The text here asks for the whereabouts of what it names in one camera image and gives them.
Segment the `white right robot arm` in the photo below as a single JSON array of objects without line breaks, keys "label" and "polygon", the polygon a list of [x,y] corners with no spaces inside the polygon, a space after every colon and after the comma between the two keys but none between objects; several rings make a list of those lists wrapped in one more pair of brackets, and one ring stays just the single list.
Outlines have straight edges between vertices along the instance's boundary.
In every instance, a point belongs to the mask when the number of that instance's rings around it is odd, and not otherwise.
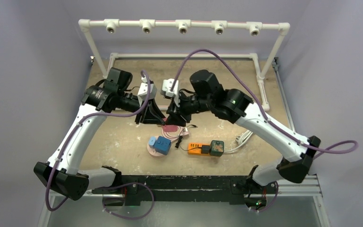
[{"label": "white right robot arm", "polygon": [[281,155],[276,161],[267,165],[255,166],[246,180],[251,192],[259,192],[271,182],[285,179],[301,183],[309,172],[315,150],[320,139],[300,135],[262,113],[260,105],[238,89],[224,89],[214,73],[199,70],[190,77],[194,89],[187,96],[178,88],[175,79],[165,79],[161,94],[171,100],[167,109],[166,124],[185,126],[192,114],[210,111],[217,118],[243,127],[274,147]]}]

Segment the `black power adapter with cord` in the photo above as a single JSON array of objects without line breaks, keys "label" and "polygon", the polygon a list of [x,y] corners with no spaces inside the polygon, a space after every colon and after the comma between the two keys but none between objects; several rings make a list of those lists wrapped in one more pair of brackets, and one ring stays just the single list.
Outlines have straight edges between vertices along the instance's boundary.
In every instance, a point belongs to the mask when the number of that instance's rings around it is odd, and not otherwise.
[{"label": "black power adapter with cord", "polygon": [[210,156],[210,146],[208,144],[190,143],[187,148],[181,147],[181,142],[189,134],[188,128],[197,128],[197,126],[194,124],[190,124],[187,125],[186,127],[181,127],[174,147],[176,149],[187,151],[188,155]]}]

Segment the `pink round socket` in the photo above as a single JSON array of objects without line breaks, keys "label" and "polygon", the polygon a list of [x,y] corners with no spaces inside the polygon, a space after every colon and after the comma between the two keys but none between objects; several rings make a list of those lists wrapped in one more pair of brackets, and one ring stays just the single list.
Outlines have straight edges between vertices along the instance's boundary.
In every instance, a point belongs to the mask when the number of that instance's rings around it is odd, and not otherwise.
[{"label": "pink round socket", "polygon": [[152,157],[155,157],[155,158],[161,158],[161,157],[165,157],[165,155],[159,153],[159,152],[156,152],[154,148],[150,147],[149,144],[147,144],[147,151],[148,153],[152,156]]}]

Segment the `light blue USB charger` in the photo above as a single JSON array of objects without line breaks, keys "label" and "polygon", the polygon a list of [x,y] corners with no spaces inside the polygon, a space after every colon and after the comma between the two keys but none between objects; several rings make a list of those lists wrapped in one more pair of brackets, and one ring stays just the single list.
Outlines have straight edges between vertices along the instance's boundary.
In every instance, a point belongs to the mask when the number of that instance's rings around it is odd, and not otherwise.
[{"label": "light blue USB charger", "polygon": [[155,145],[155,143],[156,143],[156,139],[157,139],[157,137],[150,137],[150,139],[149,139],[149,141],[148,141],[148,146],[149,146],[150,148],[153,148],[153,147],[154,147],[154,145]]}]

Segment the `dark green cube plug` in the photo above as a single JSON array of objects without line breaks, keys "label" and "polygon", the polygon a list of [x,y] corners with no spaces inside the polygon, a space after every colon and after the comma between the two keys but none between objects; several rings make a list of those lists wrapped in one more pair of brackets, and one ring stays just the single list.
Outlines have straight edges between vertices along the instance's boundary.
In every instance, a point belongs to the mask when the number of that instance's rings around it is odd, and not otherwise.
[{"label": "dark green cube plug", "polygon": [[221,157],[224,154],[225,145],[222,140],[212,140],[210,143],[209,154],[214,157]]}]

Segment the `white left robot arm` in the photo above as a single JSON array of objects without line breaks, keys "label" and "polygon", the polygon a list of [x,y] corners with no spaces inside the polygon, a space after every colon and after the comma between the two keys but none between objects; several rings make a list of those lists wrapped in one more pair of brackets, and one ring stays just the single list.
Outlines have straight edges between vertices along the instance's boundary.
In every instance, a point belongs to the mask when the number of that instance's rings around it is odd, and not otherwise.
[{"label": "white left robot arm", "polygon": [[78,200],[91,189],[104,187],[109,193],[121,190],[120,172],[112,167],[81,172],[82,158],[97,130],[107,117],[135,117],[136,123],[164,124],[155,104],[156,87],[146,71],[141,71],[138,94],[128,89],[130,72],[112,67],[107,78],[86,89],[76,118],[55,152],[45,162],[37,162],[34,173],[46,187],[46,197],[55,191]]}]

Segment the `blue cube socket adapter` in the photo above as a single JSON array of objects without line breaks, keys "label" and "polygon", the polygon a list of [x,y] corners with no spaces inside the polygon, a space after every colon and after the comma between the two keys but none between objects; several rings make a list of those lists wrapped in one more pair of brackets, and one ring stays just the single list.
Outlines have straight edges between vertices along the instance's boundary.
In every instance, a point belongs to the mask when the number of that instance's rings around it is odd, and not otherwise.
[{"label": "blue cube socket adapter", "polygon": [[170,139],[159,136],[154,143],[154,150],[162,155],[168,155],[171,145]]}]

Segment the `pink small charger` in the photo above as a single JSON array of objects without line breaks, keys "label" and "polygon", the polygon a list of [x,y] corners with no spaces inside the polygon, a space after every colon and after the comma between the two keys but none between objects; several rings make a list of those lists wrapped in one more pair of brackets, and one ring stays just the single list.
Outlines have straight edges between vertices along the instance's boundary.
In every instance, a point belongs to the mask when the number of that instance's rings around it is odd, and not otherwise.
[{"label": "pink small charger", "polygon": [[162,127],[163,132],[177,132],[179,130],[179,126],[176,125],[164,125]]}]

